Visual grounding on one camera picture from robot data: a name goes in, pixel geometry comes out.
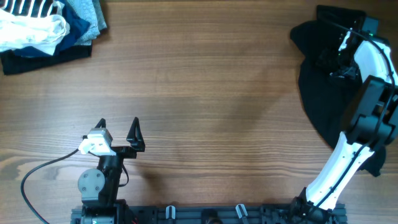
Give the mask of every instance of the black cable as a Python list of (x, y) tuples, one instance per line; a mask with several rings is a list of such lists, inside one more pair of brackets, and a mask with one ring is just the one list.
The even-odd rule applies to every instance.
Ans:
[(124, 187), (129, 183), (129, 174), (127, 173), (127, 169), (125, 168), (124, 164), (122, 164), (122, 169), (126, 173), (127, 176), (127, 182), (125, 184), (119, 184), (119, 187)]
[[(329, 190), (329, 192), (322, 198), (322, 200), (320, 200), (320, 201), (317, 203), (317, 205), (316, 205), (317, 208), (318, 208), (323, 202), (325, 202), (325, 200), (336, 190), (337, 186), (339, 186), (339, 184), (341, 183), (341, 181), (344, 179), (344, 177), (346, 176), (346, 174), (348, 173), (348, 171), (349, 171), (349, 170), (351, 169), (351, 167), (353, 166), (355, 160), (358, 158), (358, 156), (359, 156), (359, 154), (361, 153), (361, 151), (362, 151), (365, 147), (370, 146), (370, 145), (376, 140), (376, 138), (377, 138), (377, 132), (379, 131), (380, 125), (381, 125), (381, 123), (382, 123), (382, 121), (383, 121), (383, 119), (384, 119), (384, 116), (385, 116), (386, 113), (387, 113), (388, 106), (389, 106), (389, 104), (390, 104), (390, 102), (391, 102), (391, 100), (392, 100), (392, 98), (393, 98), (393, 96), (394, 96), (394, 91), (395, 91), (395, 80), (394, 80), (394, 77), (393, 77), (393, 72), (392, 72), (392, 69), (391, 69), (390, 62), (389, 62), (389, 60), (388, 60), (388, 58), (387, 58), (387, 55), (384, 53), (383, 49), (381, 49), (381, 48), (380, 48), (375, 42), (373, 42), (373, 40), (371, 40), (369, 37), (366, 37), (365, 35), (362, 35), (362, 34), (360, 34), (359, 32), (356, 32), (356, 31), (354, 31), (354, 30), (351, 30), (351, 29), (349, 29), (349, 28), (347, 28), (347, 27), (341, 26), (341, 25), (339, 25), (339, 24), (337, 24), (337, 23), (335, 23), (335, 22), (329, 21), (328, 19), (325, 19), (325, 18), (322, 16), (322, 14), (323, 14), (323, 13), (321, 12), (320, 15), (319, 15), (319, 19), (322, 20), (323, 22), (326, 22), (327, 24), (333, 25), (333, 26), (335, 26), (335, 27), (338, 27), (338, 28), (340, 28), (340, 29), (346, 30), (346, 31), (348, 31), (348, 32), (352, 32), (353, 34), (355, 34), (355, 35), (357, 35), (357, 36), (363, 38), (364, 40), (368, 41), (368, 42), (371, 43), (373, 46), (375, 46), (375, 48), (377, 48), (377, 50), (378, 50), (378, 51), (380, 52), (380, 54), (383, 56), (383, 58), (384, 58), (384, 60), (385, 60), (385, 62), (386, 62), (386, 64), (387, 64), (387, 67), (388, 67), (388, 76), (389, 76), (389, 78), (391, 79), (391, 86), (392, 86), (392, 88), (391, 88), (391, 91), (390, 91), (390, 95), (389, 95), (389, 97), (388, 97), (388, 99), (387, 99), (387, 102), (386, 102), (386, 104), (384, 105), (383, 110), (382, 110), (382, 112), (381, 112), (381, 114), (380, 114), (380, 117), (379, 117), (379, 119), (378, 119), (378, 121), (377, 121), (376, 127), (374, 128), (374, 132), (373, 132), (373, 134), (372, 134), (371, 139), (370, 139), (366, 144), (363, 144), (363, 145), (358, 149), (357, 152), (355, 152), (354, 157), (352, 158), (351, 162), (348, 164), (348, 167), (345, 169), (345, 171), (343, 172), (343, 174), (342, 174), (342, 175), (340, 176), (340, 178), (337, 180), (336, 184)], [(315, 212), (315, 209), (313, 208), (312, 212), (310, 212), (310, 213), (308, 214), (307, 217), (311, 217), (311, 216), (313, 215), (314, 212)]]
[(92, 152), (90, 152), (90, 151), (88, 151), (88, 154), (91, 154), (92, 156), (95, 156), (95, 157), (98, 157), (98, 158), (100, 158), (99, 156), (97, 156), (96, 154), (93, 154)]
[(22, 179), (22, 182), (21, 182), (21, 194), (22, 194), (22, 197), (24, 198), (24, 200), (25, 200), (27, 206), (32, 210), (32, 212), (37, 216), (37, 218), (39, 218), (39, 220), (42, 221), (43, 223), (49, 224), (49, 222), (47, 222), (47, 221), (36, 211), (36, 209), (34, 209), (34, 207), (32, 206), (32, 204), (29, 202), (29, 199), (26, 197), (25, 190), (24, 190), (25, 181), (26, 181), (26, 179), (28, 178), (28, 176), (30, 176), (33, 172), (37, 171), (38, 169), (43, 168), (43, 167), (45, 167), (45, 166), (47, 166), (47, 165), (53, 164), (54, 162), (58, 162), (58, 161), (61, 161), (61, 160), (63, 160), (63, 159), (66, 159), (66, 158), (68, 158), (68, 157), (74, 155), (77, 151), (79, 151), (79, 149), (76, 149), (76, 150), (74, 150), (73, 152), (71, 152), (71, 153), (67, 154), (66, 156), (63, 156), (63, 157), (61, 157), (61, 158), (59, 158), (59, 159), (54, 159), (54, 160), (52, 160), (52, 161), (50, 161), (50, 162), (43, 163), (43, 164), (41, 164), (41, 165), (39, 165), (39, 166), (33, 168), (33, 169), (32, 169), (31, 171), (29, 171), (29, 172), (25, 175), (25, 177)]

